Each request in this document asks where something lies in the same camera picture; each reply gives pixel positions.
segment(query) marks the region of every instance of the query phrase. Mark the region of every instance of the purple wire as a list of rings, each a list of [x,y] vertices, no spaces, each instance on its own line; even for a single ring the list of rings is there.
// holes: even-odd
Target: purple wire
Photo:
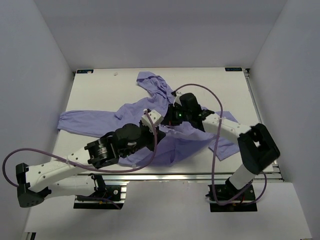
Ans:
[[[233,200],[237,199],[240,195],[242,195],[250,187],[252,182],[249,182],[247,185],[245,185],[244,188],[242,188],[242,190],[240,192],[238,192],[236,195],[234,195],[229,200],[226,200],[226,201],[219,201],[218,200],[218,197],[217,197],[217,194],[216,194],[216,187],[215,187],[215,164],[216,164],[216,156],[217,156],[217,149],[218,149],[218,141],[219,141],[220,132],[221,132],[223,111],[224,111],[223,110],[223,106],[222,106],[222,103],[221,103],[220,99],[218,98],[218,96],[213,91],[211,91],[209,88],[207,88],[205,86],[202,86],[200,84],[196,84],[196,83],[184,84],[184,85],[178,87],[175,90],[175,92],[178,91],[179,89],[183,88],[183,87],[186,87],[186,86],[197,86],[197,87],[200,87],[200,88],[203,88],[203,89],[209,91],[215,97],[215,99],[218,101],[218,103],[220,105],[220,119],[219,119],[219,125],[218,125],[218,129],[217,129],[216,140],[215,140],[214,149],[213,149],[211,184],[212,184],[212,194],[213,194],[214,201],[220,206],[225,206],[227,204],[230,204]]]
[[[267,180],[267,175],[266,175],[264,172],[263,172],[262,174],[263,174],[263,176],[264,176],[264,187],[263,187],[262,192],[260,193],[260,195],[259,195],[255,200],[253,200],[253,201],[251,201],[251,202],[248,202],[248,203],[242,203],[243,205],[248,206],[248,205],[250,205],[250,204],[256,203],[256,202],[263,196],[263,194],[265,193],[265,191],[266,191],[266,189],[267,189],[267,182],[268,182],[268,180]]]
[[[154,125],[154,123],[152,122],[148,112],[144,112],[148,118],[148,120],[150,121],[151,123],[151,126],[152,126],[152,131],[153,131],[153,135],[154,135],[154,149],[153,149],[153,153],[152,153],[152,156],[150,158],[150,160],[143,166],[140,166],[140,167],[137,167],[137,168],[133,168],[133,169],[128,169],[128,170],[103,170],[103,169],[96,169],[96,168],[92,168],[92,167],[89,167],[89,166],[84,166],[80,163],[77,163],[77,162],[74,162],[74,161],[68,161],[68,163],[70,165],[73,165],[73,166],[77,166],[79,168],[82,168],[82,169],[85,169],[85,170],[88,170],[88,171],[94,171],[94,172],[99,172],[99,173],[131,173],[131,172],[135,172],[135,171],[138,171],[140,169],[143,169],[145,168],[146,166],[148,166],[155,158],[156,156],[156,152],[157,152],[157,145],[158,145],[158,139],[157,139],[157,130],[156,130],[156,127]],[[31,152],[36,152],[36,153],[40,153],[40,154],[43,154],[43,155],[47,155],[49,157],[52,157],[52,158],[55,158],[56,160],[60,161],[60,162],[63,162],[63,163],[66,163],[67,160],[61,156],[57,156],[57,155],[54,155],[52,153],[49,153],[49,152],[46,152],[46,151],[42,151],[42,150],[38,150],[38,149],[35,149],[35,148],[19,148],[19,149],[16,149],[12,152],[10,152],[6,157],[5,159],[3,160],[3,163],[2,163],[2,173],[3,173],[3,176],[5,178],[5,180],[15,186],[15,187],[18,187],[17,184],[15,184],[14,182],[12,182],[9,178],[8,178],[8,175],[6,173],[6,163],[8,161],[8,159],[15,153],[17,152],[21,152],[21,151],[31,151]]]

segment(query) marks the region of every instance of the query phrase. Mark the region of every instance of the purple cable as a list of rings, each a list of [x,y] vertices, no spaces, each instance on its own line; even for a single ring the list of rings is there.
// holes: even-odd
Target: purple cable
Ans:
[[[220,137],[220,132],[221,132],[221,124],[222,124],[222,117],[223,117],[223,106],[222,103],[220,101],[220,99],[218,98],[218,96],[211,91],[209,88],[202,86],[200,84],[196,84],[196,83],[188,83],[188,84],[184,84],[180,87],[178,87],[176,91],[178,91],[179,89],[186,87],[186,86],[197,86],[200,88],[203,88],[207,91],[209,91],[214,97],[215,99],[218,101],[219,105],[220,105],[220,119],[219,119],[219,125],[218,125],[218,129],[217,129],[217,133],[216,133],[216,140],[215,140],[215,144],[214,144],[214,149],[213,149],[213,158],[212,158],[212,172],[211,172],[211,183],[212,183],[212,194],[213,194],[213,198],[214,201],[220,205],[220,206],[225,206],[227,204],[230,204],[233,200],[237,199],[240,195],[242,195],[252,184],[252,182],[249,182],[246,186],[244,186],[244,188],[238,192],[236,195],[234,195],[232,198],[230,198],[229,200],[226,201],[219,201],[217,194],[216,194],[216,188],[215,188],[215,164],[216,164],[216,156],[217,156],[217,149],[218,149],[218,141],[219,141],[219,137]]]
[[[267,182],[268,182],[268,180],[267,180],[267,175],[266,175],[264,172],[263,172],[262,174],[263,174],[263,176],[264,176],[264,187],[263,187],[262,192],[260,193],[260,195],[259,195],[255,200],[253,200],[253,201],[251,201],[251,202],[248,202],[248,203],[242,203],[243,205],[248,206],[248,205],[250,205],[250,204],[256,203],[256,202],[263,196],[263,194],[265,193],[265,191],[266,191],[266,189],[267,189]]]
[[[144,112],[148,118],[148,120],[150,121],[151,125],[152,125],[152,131],[153,131],[153,135],[154,135],[154,150],[153,150],[153,154],[150,158],[150,160],[143,166],[140,166],[140,167],[137,167],[137,168],[133,168],[133,169],[128,169],[128,170],[102,170],[102,169],[96,169],[96,168],[92,168],[92,167],[89,167],[89,166],[84,166],[80,163],[77,163],[77,162],[74,162],[74,161],[68,161],[68,163],[70,165],[73,165],[73,166],[77,166],[79,168],[82,168],[82,169],[85,169],[85,170],[88,170],[88,171],[94,171],[94,172],[99,172],[99,173],[131,173],[131,172],[135,172],[135,171],[138,171],[140,169],[143,169],[145,168],[146,166],[148,166],[155,158],[155,155],[156,155],[156,152],[157,152],[157,144],[158,144],[158,139],[157,139],[157,130],[156,130],[156,127],[154,125],[154,123],[152,122],[148,112]],[[21,152],[21,151],[32,151],[32,152],[36,152],[36,153],[40,153],[40,154],[43,154],[43,155],[47,155],[49,157],[52,157],[52,158],[55,158],[56,160],[60,161],[60,162],[63,162],[63,163],[66,163],[67,160],[61,156],[57,156],[57,155],[54,155],[52,153],[49,153],[49,152],[46,152],[46,151],[42,151],[42,150],[38,150],[38,149],[35,149],[35,148],[19,148],[19,149],[16,149],[14,151],[12,151],[11,153],[9,153],[5,159],[3,160],[3,163],[2,163],[2,173],[3,173],[3,176],[5,178],[5,180],[15,186],[15,187],[18,187],[17,184],[15,184],[14,182],[12,182],[8,176],[7,176],[7,173],[6,173],[6,163],[8,161],[8,159],[15,153],[17,152]]]

